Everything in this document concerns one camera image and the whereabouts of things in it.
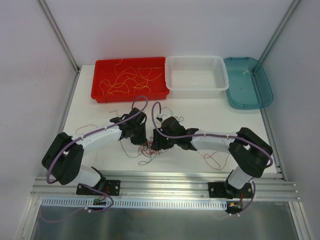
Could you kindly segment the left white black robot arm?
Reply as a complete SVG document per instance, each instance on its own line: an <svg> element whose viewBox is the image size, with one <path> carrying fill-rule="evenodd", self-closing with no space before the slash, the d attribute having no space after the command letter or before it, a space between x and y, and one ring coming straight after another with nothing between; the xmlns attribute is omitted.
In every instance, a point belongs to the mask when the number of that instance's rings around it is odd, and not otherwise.
<svg viewBox="0 0 320 240"><path fill-rule="evenodd" d="M144 111L134 107L128 114L114 117L91 132L74 136L59 133L41 161L47 170L46 182L62 186L77 183L80 195L106 196L111 193L109 181L95 167L83 165L83 157L122 139L130 139L133 145L146 145L146 120Z"/></svg>

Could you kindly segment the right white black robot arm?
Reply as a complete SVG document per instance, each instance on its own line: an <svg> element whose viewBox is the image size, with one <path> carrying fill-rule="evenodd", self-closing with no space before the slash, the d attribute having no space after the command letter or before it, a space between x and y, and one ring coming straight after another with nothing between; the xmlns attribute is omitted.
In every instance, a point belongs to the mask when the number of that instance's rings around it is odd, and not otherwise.
<svg viewBox="0 0 320 240"><path fill-rule="evenodd" d="M272 147L247 127L236 133L206 132L198 128L184 128L176 118L156 117L161 124L153 130L153 150L167 150L179 146L185 151L211 150L231 155L237 167L224 182L209 185L213 197L233 199L245 191L243 187L253 178L260 178L273 164Z"/></svg>

